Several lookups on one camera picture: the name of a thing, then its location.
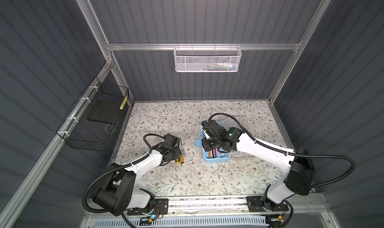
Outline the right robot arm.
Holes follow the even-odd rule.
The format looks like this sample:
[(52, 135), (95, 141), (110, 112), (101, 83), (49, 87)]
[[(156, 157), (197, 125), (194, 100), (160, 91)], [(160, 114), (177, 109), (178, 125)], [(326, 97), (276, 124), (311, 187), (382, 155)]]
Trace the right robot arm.
[(293, 149), (281, 148), (251, 138), (242, 128), (226, 130), (214, 120), (201, 123), (205, 138), (205, 151), (222, 148), (226, 151), (240, 151), (258, 157), (283, 171), (283, 177), (269, 184), (262, 197), (264, 207), (269, 209), (293, 195), (306, 196), (310, 193), (314, 173), (313, 163), (308, 157), (299, 157)]

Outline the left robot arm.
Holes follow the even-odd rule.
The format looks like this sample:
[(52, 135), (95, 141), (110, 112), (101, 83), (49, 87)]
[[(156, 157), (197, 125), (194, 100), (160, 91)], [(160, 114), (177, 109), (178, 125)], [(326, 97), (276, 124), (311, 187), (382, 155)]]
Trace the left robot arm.
[(155, 195), (146, 189), (136, 189), (137, 179), (152, 169), (181, 158), (181, 139), (171, 134), (143, 136), (149, 151), (125, 165), (115, 163), (93, 181), (82, 197), (84, 209), (90, 213), (111, 213), (120, 216), (126, 210), (150, 213), (155, 206)]

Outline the blue plastic tool box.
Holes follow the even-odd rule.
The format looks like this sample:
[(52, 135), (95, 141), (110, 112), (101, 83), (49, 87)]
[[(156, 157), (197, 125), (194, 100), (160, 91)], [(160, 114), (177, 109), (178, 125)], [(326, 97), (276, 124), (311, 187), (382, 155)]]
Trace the blue plastic tool box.
[(200, 132), (201, 134), (196, 136), (195, 146), (200, 147), (200, 150), (203, 153), (203, 158), (206, 163), (223, 163), (231, 157), (231, 153), (225, 153), (223, 149), (214, 149), (212, 151), (206, 152), (203, 148), (202, 142), (202, 140), (206, 138), (206, 134), (202, 129), (200, 129)]

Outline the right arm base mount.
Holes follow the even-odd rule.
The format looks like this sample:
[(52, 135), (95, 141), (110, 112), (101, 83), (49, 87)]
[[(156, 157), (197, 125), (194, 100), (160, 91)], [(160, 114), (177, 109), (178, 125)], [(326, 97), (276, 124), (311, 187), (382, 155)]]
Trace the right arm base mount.
[(269, 200), (264, 201), (263, 196), (248, 196), (246, 197), (247, 206), (250, 212), (287, 212), (289, 206), (281, 202), (275, 204)]

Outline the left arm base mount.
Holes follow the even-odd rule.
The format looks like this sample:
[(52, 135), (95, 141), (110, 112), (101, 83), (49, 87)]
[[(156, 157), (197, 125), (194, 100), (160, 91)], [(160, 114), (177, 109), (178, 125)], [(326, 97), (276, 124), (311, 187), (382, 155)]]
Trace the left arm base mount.
[(169, 199), (154, 198), (144, 208), (127, 209), (128, 216), (166, 215), (168, 213)]

